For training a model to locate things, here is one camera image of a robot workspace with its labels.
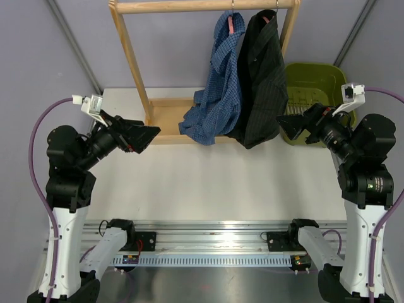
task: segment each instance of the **green plastic basket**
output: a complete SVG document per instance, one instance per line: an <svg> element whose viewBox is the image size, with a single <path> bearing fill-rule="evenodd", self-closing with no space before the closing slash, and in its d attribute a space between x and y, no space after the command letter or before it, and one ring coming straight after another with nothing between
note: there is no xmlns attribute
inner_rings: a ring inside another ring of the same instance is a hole
<svg viewBox="0 0 404 303"><path fill-rule="evenodd" d="M324 105L337 106L343 103L341 85L347 83L342 70L334 65L318 63L291 63L286 66L287 91L289 101L285 114L302 114L313 104L319 102ZM356 125L356 113L352 111L351 125ZM305 140L309 136L308 131L296 140L289 140L281 130L282 137L290 145L306 145ZM321 142L310 146L325 145Z"/></svg>

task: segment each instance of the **shirt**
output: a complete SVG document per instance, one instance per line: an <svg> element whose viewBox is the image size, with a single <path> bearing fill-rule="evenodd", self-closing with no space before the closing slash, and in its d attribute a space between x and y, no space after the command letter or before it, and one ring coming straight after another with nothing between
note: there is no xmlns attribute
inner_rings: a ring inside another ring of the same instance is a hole
<svg viewBox="0 0 404 303"><path fill-rule="evenodd" d="M266 23L263 16L269 19ZM248 23L237 61L242 92L240 118L227 134L250 149L279 133L275 117L288 102L286 72L279 43L276 13L260 11Z"/></svg>
<svg viewBox="0 0 404 303"><path fill-rule="evenodd" d="M179 123L179 132L202 145L215 144L215 136L231 131L241 112L241 89L237 76L236 46L244 33L244 20L233 14L234 33L229 34L227 18L230 11L218 20L210 70L205 89L195 92L195 105Z"/></svg>

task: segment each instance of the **blue checkered shirt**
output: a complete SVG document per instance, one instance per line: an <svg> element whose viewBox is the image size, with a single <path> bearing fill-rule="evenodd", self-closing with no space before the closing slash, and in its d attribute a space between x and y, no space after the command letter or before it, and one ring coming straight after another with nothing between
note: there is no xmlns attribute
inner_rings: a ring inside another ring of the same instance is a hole
<svg viewBox="0 0 404 303"><path fill-rule="evenodd" d="M230 132L240 116L241 89L235 48L245 29L242 16L234 13L234 33L229 34L227 17L231 14L224 12L216 24L206 88L195 92L195 106L179 123L181 134L202 145L215 144L215 136Z"/></svg>

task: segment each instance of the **wooden rack base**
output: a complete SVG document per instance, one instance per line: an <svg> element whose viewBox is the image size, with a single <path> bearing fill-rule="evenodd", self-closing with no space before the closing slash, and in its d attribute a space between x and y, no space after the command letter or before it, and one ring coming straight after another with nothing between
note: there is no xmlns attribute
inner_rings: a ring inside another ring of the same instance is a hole
<svg viewBox="0 0 404 303"><path fill-rule="evenodd" d="M109 1L109 9L114 19L126 59L128 60L133 80L138 89L141 103L146 113L146 125L159 126L161 133L152 141L153 144L186 144L195 143L191 138L179 133L178 124L184 120L184 114L194 105L192 98L154 98L149 99L140 75L134 55L132 43L125 25L123 14L137 13L173 13L179 11L217 11L241 9L287 8L285 22L280 35L282 54L286 49L300 7L300 0L196 0L196 1L164 1L119 3ZM234 139L217 136L216 143L231 143Z"/></svg>

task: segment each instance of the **gray floor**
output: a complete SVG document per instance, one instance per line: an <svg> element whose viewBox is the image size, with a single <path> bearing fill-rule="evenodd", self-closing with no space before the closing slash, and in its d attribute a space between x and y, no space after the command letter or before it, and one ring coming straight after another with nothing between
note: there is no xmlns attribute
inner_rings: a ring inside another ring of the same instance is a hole
<svg viewBox="0 0 404 303"><path fill-rule="evenodd" d="M102 279L97 302L324 302L317 288L317 274L295 276L289 269L273 269L278 273L271 270L137 268L129 274L129 278L108 272Z"/></svg>

